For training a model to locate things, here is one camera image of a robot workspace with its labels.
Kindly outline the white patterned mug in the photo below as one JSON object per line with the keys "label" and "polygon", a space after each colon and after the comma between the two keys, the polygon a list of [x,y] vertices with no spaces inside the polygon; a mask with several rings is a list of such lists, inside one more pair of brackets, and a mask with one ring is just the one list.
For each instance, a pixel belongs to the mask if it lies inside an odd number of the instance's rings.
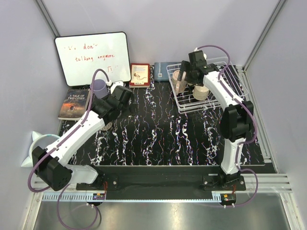
{"label": "white patterned mug", "polygon": [[104,127],[101,128],[102,131],[108,131],[112,127],[113,123],[109,122]]}

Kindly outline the lavender cup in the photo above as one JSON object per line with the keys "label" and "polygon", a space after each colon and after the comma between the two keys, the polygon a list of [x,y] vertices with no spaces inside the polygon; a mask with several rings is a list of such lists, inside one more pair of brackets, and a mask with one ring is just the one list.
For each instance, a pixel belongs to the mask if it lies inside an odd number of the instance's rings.
{"label": "lavender cup", "polygon": [[102,99],[103,97],[107,96],[108,90],[106,82],[102,79],[94,80],[93,93],[98,99]]}

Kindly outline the pink cup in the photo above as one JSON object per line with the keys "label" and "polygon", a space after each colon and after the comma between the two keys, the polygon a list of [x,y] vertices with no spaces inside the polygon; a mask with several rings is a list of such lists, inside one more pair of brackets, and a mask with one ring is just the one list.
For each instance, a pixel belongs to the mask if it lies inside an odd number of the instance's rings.
{"label": "pink cup", "polygon": [[172,84],[175,90],[175,94],[184,92],[187,82],[185,81],[186,72],[179,69],[172,74]]}

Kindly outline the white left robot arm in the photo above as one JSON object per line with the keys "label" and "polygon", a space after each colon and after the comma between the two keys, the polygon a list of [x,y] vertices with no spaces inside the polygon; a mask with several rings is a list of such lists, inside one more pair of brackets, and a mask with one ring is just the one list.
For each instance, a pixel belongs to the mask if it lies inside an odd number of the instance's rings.
{"label": "white left robot arm", "polygon": [[32,151],[33,169],[54,191],[69,184],[87,184],[97,190],[104,186],[105,173],[93,165],[70,165],[74,153],[98,130],[120,116],[132,116],[138,112],[132,90],[116,86],[111,94],[96,99],[82,118],[62,137],[46,148]]}

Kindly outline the cream ribbed cup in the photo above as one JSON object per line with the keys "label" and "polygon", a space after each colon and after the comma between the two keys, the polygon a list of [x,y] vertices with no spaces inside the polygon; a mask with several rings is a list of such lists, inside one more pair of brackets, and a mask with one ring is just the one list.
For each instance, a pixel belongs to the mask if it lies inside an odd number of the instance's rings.
{"label": "cream ribbed cup", "polygon": [[205,86],[195,86],[193,90],[193,97],[198,101],[204,101],[208,95],[210,90]]}

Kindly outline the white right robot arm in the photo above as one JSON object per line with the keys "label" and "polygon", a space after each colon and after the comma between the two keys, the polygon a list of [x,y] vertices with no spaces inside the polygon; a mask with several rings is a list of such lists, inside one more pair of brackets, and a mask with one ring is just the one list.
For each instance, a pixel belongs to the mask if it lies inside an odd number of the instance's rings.
{"label": "white right robot arm", "polygon": [[224,154],[215,185],[228,190],[239,182],[239,157],[247,133],[256,129],[256,125],[253,103],[239,97],[223,79],[222,73],[215,64],[207,63],[203,51],[195,50],[189,53],[188,61],[181,62],[178,78],[208,88],[223,109],[220,132],[225,140]]}

